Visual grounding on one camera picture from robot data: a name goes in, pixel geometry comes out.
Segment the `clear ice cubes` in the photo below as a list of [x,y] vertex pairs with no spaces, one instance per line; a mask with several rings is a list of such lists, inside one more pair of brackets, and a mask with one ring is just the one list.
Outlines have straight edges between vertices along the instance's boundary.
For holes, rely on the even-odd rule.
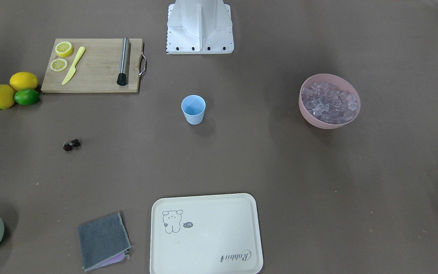
[[360,109],[360,102],[352,92],[324,81],[302,88],[300,98],[310,115],[329,124],[348,123]]

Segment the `dark cherries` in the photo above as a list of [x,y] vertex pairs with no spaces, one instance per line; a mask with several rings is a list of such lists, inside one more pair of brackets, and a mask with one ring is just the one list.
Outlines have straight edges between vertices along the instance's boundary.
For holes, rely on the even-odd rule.
[[78,148],[81,146],[81,143],[78,139],[73,139],[70,142],[64,142],[63,143],[63,150],[64,151],[72,151],[74,148]]

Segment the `light blue cup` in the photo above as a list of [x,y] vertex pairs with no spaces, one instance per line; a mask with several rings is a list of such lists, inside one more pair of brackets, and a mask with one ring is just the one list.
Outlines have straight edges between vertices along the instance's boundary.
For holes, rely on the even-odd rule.
[[181,110],[187,122],[191,125],[198,125],[205,115],[206,102],[199,95],[189,95],[181,102]]

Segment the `cream rabbit tray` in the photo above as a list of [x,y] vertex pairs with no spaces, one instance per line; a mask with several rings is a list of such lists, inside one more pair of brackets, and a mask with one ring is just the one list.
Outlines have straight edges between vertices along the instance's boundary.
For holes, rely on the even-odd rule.
[[247,193],[161,198],[152,206],[152,274],[257,274],[257,202]]

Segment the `pink bowl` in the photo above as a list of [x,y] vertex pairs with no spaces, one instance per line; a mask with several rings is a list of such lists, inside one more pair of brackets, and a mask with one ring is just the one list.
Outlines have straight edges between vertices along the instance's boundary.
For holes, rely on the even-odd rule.
[[304,81],[298,104],[306,121],[321,129],[347,125],[360,112],[360,97],[355,88],[330,73],[318,73]]

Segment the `bamboo cutting board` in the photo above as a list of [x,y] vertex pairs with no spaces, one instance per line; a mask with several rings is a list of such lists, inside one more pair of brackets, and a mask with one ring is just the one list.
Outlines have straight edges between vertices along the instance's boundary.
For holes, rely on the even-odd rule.
[[73,54],[65,59],[71,65],[81,46],[86,48],[83,56],[76,65],[76,73],[65,85],[62,85],[68,68],[62,72],[51,70],[51,62],[58,57],[55,50],[51,56],[46,73],[41,84],[42,92],[52,93],[88,93],[88,92],[139,92],[141,76],[146,68],[141,69],[144,41],[130,39],[129,62],[127,66],[127,85],[117,84],[117,77],[121,66],[122,43],[121,38],[56,38],[54,45],[59,42],[71,42]]

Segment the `grey folded cloth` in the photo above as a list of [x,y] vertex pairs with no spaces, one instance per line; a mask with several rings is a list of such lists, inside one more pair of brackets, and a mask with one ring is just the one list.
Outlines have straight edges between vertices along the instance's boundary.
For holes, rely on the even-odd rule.
[[85,272],[122,261],[132,247],[120,212],[78,226]]

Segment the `yellow plastic knife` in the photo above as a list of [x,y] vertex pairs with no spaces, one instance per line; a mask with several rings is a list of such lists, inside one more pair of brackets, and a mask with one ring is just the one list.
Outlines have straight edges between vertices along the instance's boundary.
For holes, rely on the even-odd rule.
[[74,74],[76,73],[76,66],[77,66],[78,62],[80,61],[80,59],[83,56],[85,51],[86,51],[86,48],[84,46],[81,46],[78,49],[78,52],[75,55],[75,58],[70,66],[70,69],[68,70],[68,73],[66,74],[64,79],[62,80],[61,85],[66,85],[73,78]]

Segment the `lemon half lower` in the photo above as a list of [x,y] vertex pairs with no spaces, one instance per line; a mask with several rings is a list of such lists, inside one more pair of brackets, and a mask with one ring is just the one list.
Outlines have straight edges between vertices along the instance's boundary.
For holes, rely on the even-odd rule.
[[57,58],[51,61],[50,69],[54,72],[62,72],[68,66],[68,61],[62,58]]

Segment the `lemon half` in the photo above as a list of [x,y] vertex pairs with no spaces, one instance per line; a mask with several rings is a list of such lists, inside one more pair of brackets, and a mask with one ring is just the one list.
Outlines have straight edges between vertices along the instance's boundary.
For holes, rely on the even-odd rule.
[[71,42],[62,41],[54,47],[54,51],[59,57],[69,57],[73,54],[74,49]]
[[50,69],[54,72],[62,72],[68,66],[68,61],[62,58],[57,58],[51,61]]

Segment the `lemon half upper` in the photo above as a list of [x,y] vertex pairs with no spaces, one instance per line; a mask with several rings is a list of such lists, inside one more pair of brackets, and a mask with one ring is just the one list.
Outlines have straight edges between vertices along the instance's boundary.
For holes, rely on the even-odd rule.
[[54,51],[59,57],[69,57],[73,54],[74,49],[71,42],[62,41],[54,47]]

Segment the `green lime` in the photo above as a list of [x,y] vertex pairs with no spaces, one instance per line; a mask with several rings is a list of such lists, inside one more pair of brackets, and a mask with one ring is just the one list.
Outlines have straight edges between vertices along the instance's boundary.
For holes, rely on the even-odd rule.
[[33,105],[39,101],[40,94],[34,89],[21,89],[14,94],[14,101],[21,105]]

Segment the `yellow lemon near board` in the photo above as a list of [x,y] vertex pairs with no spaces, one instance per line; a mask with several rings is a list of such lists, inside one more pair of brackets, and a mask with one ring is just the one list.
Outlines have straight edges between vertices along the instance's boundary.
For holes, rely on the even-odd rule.
[[39,85],[36,75],[30,72],[17,72],[10,78],[10,86],[16,90],[35,89]]

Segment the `yellow lemon outer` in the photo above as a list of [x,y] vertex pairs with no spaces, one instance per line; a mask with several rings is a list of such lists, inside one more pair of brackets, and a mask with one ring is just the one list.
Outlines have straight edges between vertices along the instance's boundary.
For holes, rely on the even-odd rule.
[[14,95],[16,91],[7,84],[0,84],[0,110],[12,107],[15,103]]

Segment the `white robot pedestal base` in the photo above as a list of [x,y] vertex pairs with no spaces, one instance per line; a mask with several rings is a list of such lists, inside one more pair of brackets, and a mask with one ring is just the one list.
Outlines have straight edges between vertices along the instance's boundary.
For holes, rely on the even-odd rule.
[[167,54],[231,54],[231,7],[222,0],[176,0],[168,6]]

